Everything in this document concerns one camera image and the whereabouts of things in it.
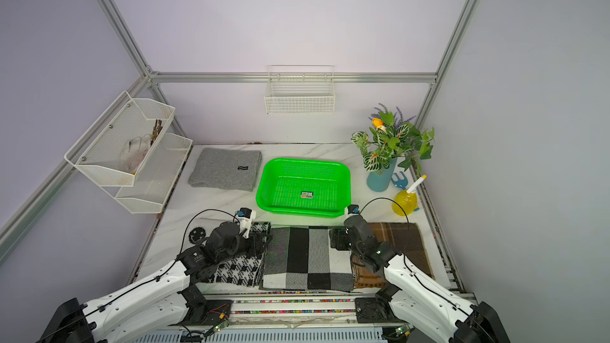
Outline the green plastic basket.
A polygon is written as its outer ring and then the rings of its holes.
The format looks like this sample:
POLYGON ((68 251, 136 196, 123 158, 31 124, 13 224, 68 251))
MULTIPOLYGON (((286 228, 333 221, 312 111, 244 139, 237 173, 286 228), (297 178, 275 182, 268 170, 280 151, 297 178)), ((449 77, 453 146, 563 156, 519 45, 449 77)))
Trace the green plastic basket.
POLYGON ((350 170, 334 161, 276 158, 263 168, 256 201, 273 214, 334 219, 352 204, 350 170))

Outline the grey folded scarf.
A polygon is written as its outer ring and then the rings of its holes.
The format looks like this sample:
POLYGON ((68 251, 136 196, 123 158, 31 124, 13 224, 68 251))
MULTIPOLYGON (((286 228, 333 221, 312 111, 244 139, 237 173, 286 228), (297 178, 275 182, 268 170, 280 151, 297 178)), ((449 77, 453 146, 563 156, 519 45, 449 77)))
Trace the grey folded scarf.
POLYGON ((252 192, 261 162, 257 150, 204 148, 187 182, 192 187, 252 192))

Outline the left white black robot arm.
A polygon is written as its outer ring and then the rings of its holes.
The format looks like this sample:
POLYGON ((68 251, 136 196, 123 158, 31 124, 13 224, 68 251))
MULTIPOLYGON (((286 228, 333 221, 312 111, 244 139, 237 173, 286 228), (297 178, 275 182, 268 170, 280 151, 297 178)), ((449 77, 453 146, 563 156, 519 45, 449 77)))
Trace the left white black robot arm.
POLYGON ((160 328, 219 324, 231 303, 206 299, 198 285, 233 259, 260 259, 271 241, 271 225, 224 222, 211 232, 194 228, 191 246, 155 273, 123 289, 81 303, 70 299, 54 313, 42 342, 130 342, 160 328))

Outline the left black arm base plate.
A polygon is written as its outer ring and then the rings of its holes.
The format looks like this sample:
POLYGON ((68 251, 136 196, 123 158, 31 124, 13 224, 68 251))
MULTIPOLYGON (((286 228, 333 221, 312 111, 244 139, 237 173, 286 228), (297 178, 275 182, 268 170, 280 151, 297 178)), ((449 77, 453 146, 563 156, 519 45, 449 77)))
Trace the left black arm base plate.
POLYGON ((228 299, 208 300, 203 306, 191 308, 180 324, 186 326, 217 326, 229 319, 233 303, 228 299))

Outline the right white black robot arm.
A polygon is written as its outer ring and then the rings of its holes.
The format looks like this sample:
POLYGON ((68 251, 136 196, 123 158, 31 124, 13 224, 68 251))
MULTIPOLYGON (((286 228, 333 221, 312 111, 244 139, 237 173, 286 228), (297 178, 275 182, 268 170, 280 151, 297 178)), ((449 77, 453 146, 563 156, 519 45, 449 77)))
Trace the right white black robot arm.
POLYGON ((435 342, 509 342, 496 310, 455 295, 417 268, 397 247, 379 241, 360 214, 333 228, 330 247, 354 254, 366 269, 381 274, 387 285, 376 303, 394 319, 413 325, 435 342))

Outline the white mesh shelf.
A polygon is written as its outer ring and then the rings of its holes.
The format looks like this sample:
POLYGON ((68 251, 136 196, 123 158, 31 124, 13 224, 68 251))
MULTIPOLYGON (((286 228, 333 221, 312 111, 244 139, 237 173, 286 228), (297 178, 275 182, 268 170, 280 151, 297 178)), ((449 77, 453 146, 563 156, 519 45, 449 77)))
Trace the white mesh shelf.
POLYGON ((100 187, 132 187, 172 124, 175 110, 150 98, 134 98, 124 91, 98 118, 100 124, 91 126, 65 153, 64 159, 100 187), (124 145, 146 134, 152 135, 152 146, 137 172, 132 175, 122 171, 120 153, 124 145))
POLYGON ((131 214, 160 214, 191 148, 191 139, 166 133, 133 187, 121 187, 114 199, 131 214))

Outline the artificial plant in blue vase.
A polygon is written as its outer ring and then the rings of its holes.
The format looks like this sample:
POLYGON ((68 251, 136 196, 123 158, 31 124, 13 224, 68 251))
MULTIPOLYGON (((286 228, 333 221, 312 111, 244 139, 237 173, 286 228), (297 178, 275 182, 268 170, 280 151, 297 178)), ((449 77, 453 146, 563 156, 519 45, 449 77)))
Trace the artificial plant in blue vase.
POLYGON ((369 116, 367 131, 352 134, 351 141, 362 155, 367 186, 374 192, 388 189, 397 167, 421 173, 421 162, 429 160, 434 148, 435 130, 420 130, 414 118, 406 118, 400 108, 394 111, 380 103, 369 116))

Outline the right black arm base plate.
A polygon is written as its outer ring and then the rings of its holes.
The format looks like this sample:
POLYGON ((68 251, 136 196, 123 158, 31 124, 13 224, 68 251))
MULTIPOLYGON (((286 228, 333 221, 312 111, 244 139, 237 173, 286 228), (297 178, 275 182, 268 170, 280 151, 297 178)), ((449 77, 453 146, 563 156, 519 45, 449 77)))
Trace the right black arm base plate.
POLYGON ((402 322, 393 314, 387 303, 375 297, 356 298, 354 300, 358 323, 398 323, 402 322))

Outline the white mesh upper shelf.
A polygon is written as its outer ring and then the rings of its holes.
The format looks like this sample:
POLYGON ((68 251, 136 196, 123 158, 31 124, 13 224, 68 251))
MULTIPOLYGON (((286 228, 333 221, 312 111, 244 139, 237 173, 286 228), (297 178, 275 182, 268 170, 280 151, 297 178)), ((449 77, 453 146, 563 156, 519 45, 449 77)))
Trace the white mesh upper shelf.
POLYGON ((64 159, 100 187, 132 187, 172 124, 175 110, 150 98, 134 98, 124 91, 98 118, 100 124, 91 126, 65 153, 64 159), (137 172, 132 175, 122 171, 120 153, 124 145, 146 134, 152 135, 152 146, 137 172))

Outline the black white checked scarf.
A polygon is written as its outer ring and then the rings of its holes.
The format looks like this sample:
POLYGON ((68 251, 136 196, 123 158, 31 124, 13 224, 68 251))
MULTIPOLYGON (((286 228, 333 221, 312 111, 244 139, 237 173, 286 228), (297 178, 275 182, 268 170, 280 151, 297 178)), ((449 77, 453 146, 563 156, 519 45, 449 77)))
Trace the black white checked scarf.
POLYGON ((350 251, 330 246, 325 227, 271 229, 263 263, 261 288, 274 291, 352 292, 350 251))

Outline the clear plastic item in shelf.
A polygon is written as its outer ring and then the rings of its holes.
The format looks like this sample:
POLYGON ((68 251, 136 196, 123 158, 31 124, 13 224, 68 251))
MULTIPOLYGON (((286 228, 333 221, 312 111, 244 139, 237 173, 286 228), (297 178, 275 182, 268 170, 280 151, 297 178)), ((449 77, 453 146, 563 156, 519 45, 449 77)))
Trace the clear plastic item in shelf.
POLYGON ((120 153, 120 168, 134 175, 152 146, 152 135, 146 134, 128 141, 120 153))

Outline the white mesh lower shelf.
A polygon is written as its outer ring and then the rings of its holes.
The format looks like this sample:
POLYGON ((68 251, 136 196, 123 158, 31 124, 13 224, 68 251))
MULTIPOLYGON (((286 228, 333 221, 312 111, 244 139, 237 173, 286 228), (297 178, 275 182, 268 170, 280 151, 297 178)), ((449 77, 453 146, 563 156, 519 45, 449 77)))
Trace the white mesh lower shelf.
POLYGON ((160 214, 191 148, 191 139, 166 133, 133 187, 121 187, 114 199, 131 214, 160 214))

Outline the small blue garden fork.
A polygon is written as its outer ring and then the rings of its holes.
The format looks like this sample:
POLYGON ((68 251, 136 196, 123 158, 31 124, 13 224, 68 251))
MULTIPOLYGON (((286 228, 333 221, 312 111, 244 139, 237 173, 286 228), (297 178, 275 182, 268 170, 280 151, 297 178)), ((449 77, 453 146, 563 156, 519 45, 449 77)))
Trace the small blue garden fork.
POLYGON ((401 190, 406 190, 408 188, 409 180, 403 172, 394 172, 391 181, 395 187, 400 188, 401 190))

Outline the yellow spray bottle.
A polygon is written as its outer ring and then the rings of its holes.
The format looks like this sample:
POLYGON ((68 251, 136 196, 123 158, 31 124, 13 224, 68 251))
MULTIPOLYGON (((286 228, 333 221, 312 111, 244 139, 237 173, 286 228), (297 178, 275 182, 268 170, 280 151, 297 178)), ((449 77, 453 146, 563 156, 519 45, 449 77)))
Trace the yellow spray bottle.
POLYGON ((392 204, 392 210, 395 214, 407 217, 409 214, 419 209, 417 206, 418 200, 416 190, 425 179, 427 179, 427 176, 422 175, 411 185, 408 184, 406 190, 401 190, 401 192, 395 196, 392 204))

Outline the smiley houndstooth scarf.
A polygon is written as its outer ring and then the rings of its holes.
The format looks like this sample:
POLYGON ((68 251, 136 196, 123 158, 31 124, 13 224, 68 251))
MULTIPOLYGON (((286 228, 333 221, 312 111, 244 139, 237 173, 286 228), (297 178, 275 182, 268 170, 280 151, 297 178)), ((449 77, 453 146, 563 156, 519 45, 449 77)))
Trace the smiley houndstooth scarf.
MULTIPOLYGON (((271 224, 268 222, 255 222, 252 224, 251 233, 270 233, 271 224)), ((262 261, 254 257, 247 257, 244 253, 232 257, 220 264, 214 264, 209 261, 204 253, 204 247, 210 234, 198 241, 195 247, 197 258, 195 259, 197 273, 195 279, 203 283, 224 283, 235 284, 245 287, 256 287, 260 282, 262 261)))

